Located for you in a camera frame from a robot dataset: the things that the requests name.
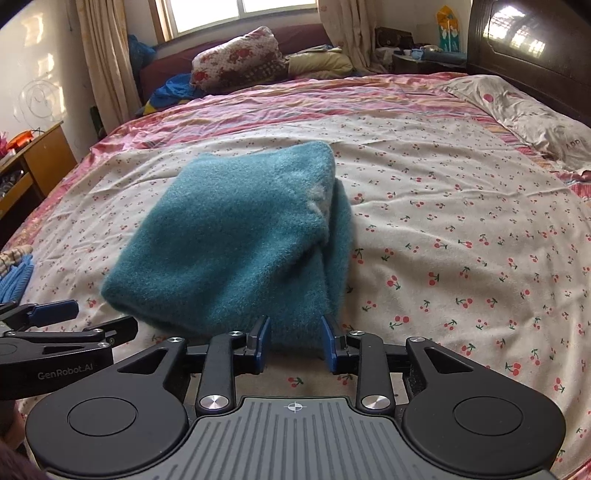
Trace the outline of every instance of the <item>metal screw cap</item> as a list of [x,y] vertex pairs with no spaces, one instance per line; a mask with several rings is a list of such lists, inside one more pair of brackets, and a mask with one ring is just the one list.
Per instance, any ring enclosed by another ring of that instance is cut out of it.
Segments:
[[368,395],[361,401],[365,408],[370,410],[383,410],[390,406],[390,399],[383,395]]
[[219,410],[226,407],[230,401],[223,395],[208,395],[203,397],[199,404],[208,410]]

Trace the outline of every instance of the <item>pillowcase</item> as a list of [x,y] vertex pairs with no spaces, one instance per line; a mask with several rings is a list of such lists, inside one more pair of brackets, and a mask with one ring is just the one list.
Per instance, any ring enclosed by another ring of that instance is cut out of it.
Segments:
[[202,51],[193,59],[191,85],[207,93],[229,93],[261,82],[261,69],[254,69],[262,66],[262,71],[272,77],[265,81],[285,71],[279,44],[268,27]]
[[340,48],[304,51],[288,57],[290,78],[336,79],[353,71],[353,64]]
[[446,82],[443,89],[480,107],[565,170],[579,174],[591,170],[591,128],[555,112],[501,77],[461,77]]

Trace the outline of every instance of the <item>blue knit fabric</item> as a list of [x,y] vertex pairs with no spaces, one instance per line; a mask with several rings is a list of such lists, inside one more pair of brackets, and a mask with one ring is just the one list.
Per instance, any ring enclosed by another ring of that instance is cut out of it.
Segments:
[[21,301],[34,268],[32,255],[23,256],[18,265],[11,267],[10,272],[0,281],[0,303]]
[[327,144],[203,154],[150,211],[102,294],[169,331],[248,330],[268,315],[275,346],[320,346],[320,317],[342,302],[351,242]]

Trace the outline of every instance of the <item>pink bedspread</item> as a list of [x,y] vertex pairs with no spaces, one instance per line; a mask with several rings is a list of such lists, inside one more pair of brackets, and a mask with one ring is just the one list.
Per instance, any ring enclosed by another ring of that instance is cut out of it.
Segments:
[[[389,109],[400,112],[434,112],[445,115],[470,115],[504,141],[515,145],[536,163],[555,169],[480,109],[451,95],[433,89],[443,81],[461,76],[455,73],[434,75],[382,75],[342,80],[298,80],[273,86],[260,86],[229,96],[210,96],[180,105],[166,112],[129,122],[96,144],[74,169],[29,216],[7,243],[31,244],[44,219],[63,195],[96,166],[125,150],[160,148],[188,143],[216,135],[246,131],[261,125],[280,124],[332,115],[347,115],[364,110]],[[383,95],[388,84],[390,94]],[[374,86],[375,91],[367,89]],[[591,178],[556,169],[555,174],[569,184],[580,197],[591,196]]]

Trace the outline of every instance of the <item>curtain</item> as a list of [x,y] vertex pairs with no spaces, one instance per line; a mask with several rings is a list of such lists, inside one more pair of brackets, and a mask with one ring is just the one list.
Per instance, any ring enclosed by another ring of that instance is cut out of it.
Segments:
[[76,0],[96,106],[107,133],[141,107],[129,62],[123,0]]
[[384,73],[374,58],[375,0],[317,0],[320,20],[334,46],[361,73]]

